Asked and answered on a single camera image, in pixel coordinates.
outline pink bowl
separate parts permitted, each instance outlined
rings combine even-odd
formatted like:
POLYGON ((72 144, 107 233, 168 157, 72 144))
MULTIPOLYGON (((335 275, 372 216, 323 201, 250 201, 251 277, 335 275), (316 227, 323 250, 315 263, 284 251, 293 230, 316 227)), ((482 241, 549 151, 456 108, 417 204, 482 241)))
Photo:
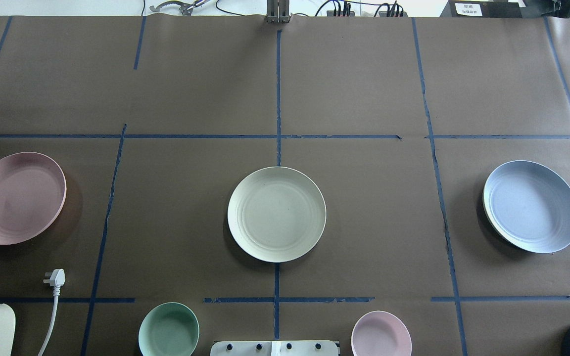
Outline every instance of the pink bowl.
POLYGON ((0 245, 27 241, 50 226, 67 187, 61 167, 36 152, 0 159, 0 245))
POLYGON ((410 356, 408 329, 395 315, 384 311, 364 314, 351 333, 353 356, 410 356))

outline white plate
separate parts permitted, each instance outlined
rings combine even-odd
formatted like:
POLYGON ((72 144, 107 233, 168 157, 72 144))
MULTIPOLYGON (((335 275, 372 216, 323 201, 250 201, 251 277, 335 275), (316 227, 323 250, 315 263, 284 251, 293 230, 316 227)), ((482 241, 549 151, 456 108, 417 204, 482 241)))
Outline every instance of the white plate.
POLYGON ((228 205, 228 225, 237 244, 267 262, 298 259, 323 235, 323 194, 305 174, 267 167, 246 176, 228 205))
POLYGON ((483 205, 497 232, 524 250, 552 253, 570 245, 570 187, 541 164, 511 161, 494 169, 483 205))

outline white mounting bracket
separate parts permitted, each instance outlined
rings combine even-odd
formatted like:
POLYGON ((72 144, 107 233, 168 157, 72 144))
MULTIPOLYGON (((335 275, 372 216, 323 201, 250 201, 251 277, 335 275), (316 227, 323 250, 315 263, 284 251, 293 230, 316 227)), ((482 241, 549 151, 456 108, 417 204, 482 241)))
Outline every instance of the white mounting bracket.
POLYGON ((340 356, 339 345, 330 340, 216 342, 210 356, 340 356))
POLYGON ((289 22, 289 0, 267 0, 265 21, 272 23, 289 22))

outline white power adapter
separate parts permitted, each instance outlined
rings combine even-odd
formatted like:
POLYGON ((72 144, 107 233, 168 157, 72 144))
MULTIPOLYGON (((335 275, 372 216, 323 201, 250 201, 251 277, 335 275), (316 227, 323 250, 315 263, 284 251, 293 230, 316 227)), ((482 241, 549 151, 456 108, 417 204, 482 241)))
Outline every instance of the white power adapter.
POLYGON ((58 296, 61 295, 61 286, 65 284, 65 271, 62 268, 57 268, 52 272, 46 272, 43 283, 49 284, 54 287, 54 307, 52 307, 52 319, 49 322, 49 328, 47 329, 46 339, 41 346, 41 351, 39 351, 39 356, 43 356, 43 353, 48 346, 49 338, 52 335, 52 330, 54 329, 54 322, 56 321, 56 307, 58 306, 58 296))

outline white label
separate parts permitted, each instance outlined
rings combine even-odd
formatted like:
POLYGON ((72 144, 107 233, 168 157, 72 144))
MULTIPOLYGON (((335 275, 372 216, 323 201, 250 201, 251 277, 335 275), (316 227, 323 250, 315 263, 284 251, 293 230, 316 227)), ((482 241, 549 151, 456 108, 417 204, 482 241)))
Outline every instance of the white label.
POLYGON ((457 7, 457 14, 463 16, 482 16, 481 5, 479 4, 454 4, 457 7))

